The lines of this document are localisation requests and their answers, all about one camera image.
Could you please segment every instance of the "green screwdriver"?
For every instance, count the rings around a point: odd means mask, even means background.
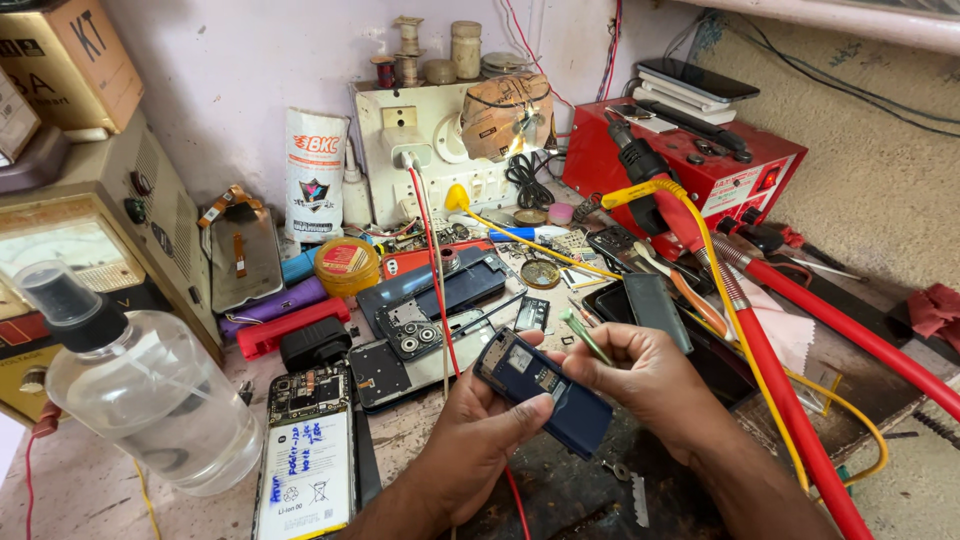
[[[559,318],[561,321],[564,321],[571,330],[573,330],[573,333],[575,333],[577,337],[584,340],[584,343],[586,343],[590,350],[593,351],[593,355],[596,356],[597,359],[609,365],[610,367],[613,367],[613,362],[610,361],[610,358],[607,356],[607,354],[603,352],[603,349],[601,349],[599,345],[597,345],[596,341],[593,341],[593,338],[590,337],[590,334],[587,332],[587,329],[584,328],[584,325],[577,320],[576,316],[574,316],[573,309],[570,309],[569,307],[564,309],[560,312]]]

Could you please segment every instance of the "cardboard box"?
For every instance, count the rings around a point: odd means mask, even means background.
[[[0,167],[20,157],[39,127],[39,117],[0,70]]]
[[[462,119],[471,160],[497,163],[522,152],[557,148],[553,96],[540,73],[505,75],[469,88]]]
[[[64,131],[120,133],[143,95],[97,0],[0,13],[0,66],[39,117]]]

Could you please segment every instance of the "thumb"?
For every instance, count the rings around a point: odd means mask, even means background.
[[[634,396],[631,372],[600,363],[591,356],[570,356],[564,373],[587,388],[599,390],[627,405]]]
[[[506,451],[536,435],[552,414],[553,397],[543,393],[481,422],[496,446]]]

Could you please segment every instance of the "toothbrush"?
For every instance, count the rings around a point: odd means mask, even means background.
[[[717,331],[717,333],[724,336],[724,339],[729,342],[733,342],[736,339],[736,335],[727,326],[727,323],[724,322],[723,317],[720,316],[720,313],[706,300],[704,300],[702,296],[690,288],[690,285],[686,283],[684,276],[682,276],[676,268],[670,268],[664,264],[661,264],[654,258],[657,252],[654,251],[653,246],[643,240],[638,240],[634,242],[634,249],[636,250],[637,254],[645,258],[647,262],[654,267],[654,269],[661,272],[664,276],[670,278],[670,281],[677,286],[677,289],[679,289],[680,293],[684,295],[684,298],[686,298],[693,305],[693,308],[704,317],[704,320],[706,320],[707,323]]]

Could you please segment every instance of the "white jar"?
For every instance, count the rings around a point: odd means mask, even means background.
[[[457,64],[457,79],[476,79],[480,76],[482,30],[479,22],[471,20],[458,20],[450,25],[450,59]]]

